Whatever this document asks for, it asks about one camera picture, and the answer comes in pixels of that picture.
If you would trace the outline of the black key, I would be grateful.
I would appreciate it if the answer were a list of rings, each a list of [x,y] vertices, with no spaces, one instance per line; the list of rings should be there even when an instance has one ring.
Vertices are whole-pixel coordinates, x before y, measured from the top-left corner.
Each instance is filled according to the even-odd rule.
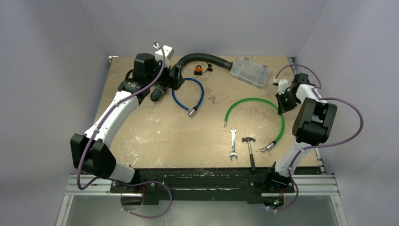
[[[210,73],[212,73],[212,71],[213,71],[213,66],[209,63],[209,62],[206,62],[207,63],[207,69],[204,71],[204,73],[205,72],[210,72]]]

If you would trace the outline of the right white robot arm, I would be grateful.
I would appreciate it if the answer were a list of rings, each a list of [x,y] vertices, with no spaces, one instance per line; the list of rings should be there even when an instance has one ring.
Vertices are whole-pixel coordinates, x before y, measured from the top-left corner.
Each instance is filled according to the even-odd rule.
[[[293,144],[264,179],[265,188],[271,192],[287,188],[296,167],[310,149],[327,141],[337,112],[335,104],[321,99],[316,85],[310,83],[305,73],[296,74],[292,82],[274,79],[273,84],[278,87],[279,115],[298,105],[301,108],[292,126]]]

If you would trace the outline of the orange black padlock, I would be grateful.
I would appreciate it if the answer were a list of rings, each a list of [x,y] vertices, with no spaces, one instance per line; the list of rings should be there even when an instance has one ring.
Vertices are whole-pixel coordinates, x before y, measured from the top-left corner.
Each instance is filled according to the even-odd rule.
[[[194,75],[201,76],[203,74],[203,69],[201,65],[197,65],[194,69]]]

